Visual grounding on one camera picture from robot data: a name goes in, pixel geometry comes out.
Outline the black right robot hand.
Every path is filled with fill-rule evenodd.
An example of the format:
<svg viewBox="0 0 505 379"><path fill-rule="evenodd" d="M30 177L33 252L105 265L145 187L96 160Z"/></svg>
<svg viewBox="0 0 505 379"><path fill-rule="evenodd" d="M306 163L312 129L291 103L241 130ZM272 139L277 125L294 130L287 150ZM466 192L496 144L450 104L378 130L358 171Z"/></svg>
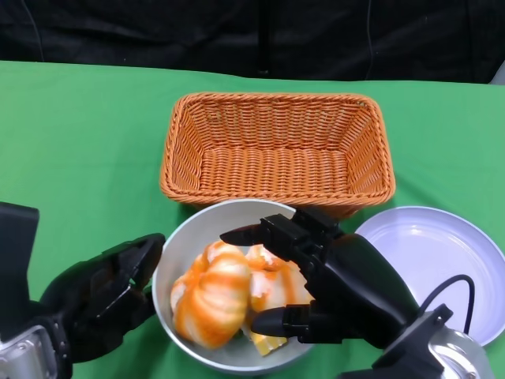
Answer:
<svg viewBox="0 0 505 379"><path fill-rule="evenodd" d="M251 325L257 334L301 343L362 339L384 349L419 315L406 283L372 243L347 234L317 208L299 208L291 218L266 216L220 238L235 246L262 245L295 263L313 297L308 305L258 312Z"/></svg>

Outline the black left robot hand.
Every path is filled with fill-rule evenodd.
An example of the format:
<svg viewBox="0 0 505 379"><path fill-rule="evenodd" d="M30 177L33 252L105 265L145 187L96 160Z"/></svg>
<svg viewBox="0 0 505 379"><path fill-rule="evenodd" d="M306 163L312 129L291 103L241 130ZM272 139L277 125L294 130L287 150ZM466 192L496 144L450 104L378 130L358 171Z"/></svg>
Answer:
<svg viewBox="0 0 505 379"><path fill-rule="evenodd" d="M154 315L148 283L164 243L160 233L123 242L51 281L40 301L65 330L72 362L107 355Z"/></svg>

